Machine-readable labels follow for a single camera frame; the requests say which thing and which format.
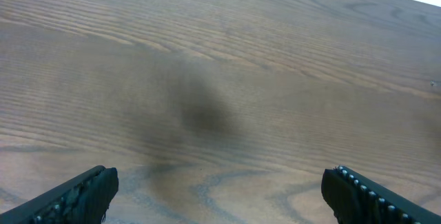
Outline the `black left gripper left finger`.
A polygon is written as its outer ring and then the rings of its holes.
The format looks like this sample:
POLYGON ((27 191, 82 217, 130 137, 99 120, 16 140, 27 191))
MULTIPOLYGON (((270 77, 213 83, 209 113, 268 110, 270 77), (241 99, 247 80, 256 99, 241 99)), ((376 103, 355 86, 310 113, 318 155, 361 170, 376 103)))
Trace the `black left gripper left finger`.
POLYGON ((119 190, 117 169, 102 165, 1 214, 3 224, 101 224, 119 190))

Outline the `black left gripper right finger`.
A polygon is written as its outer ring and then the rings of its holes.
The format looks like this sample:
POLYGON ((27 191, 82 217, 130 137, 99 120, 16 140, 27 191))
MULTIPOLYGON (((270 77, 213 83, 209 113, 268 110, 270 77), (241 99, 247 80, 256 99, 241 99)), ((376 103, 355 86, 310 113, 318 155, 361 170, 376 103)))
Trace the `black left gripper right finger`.
POLYGON ((339 224, 440 224, 440 216, 339 165, 326 169, 322 197, 339 224))

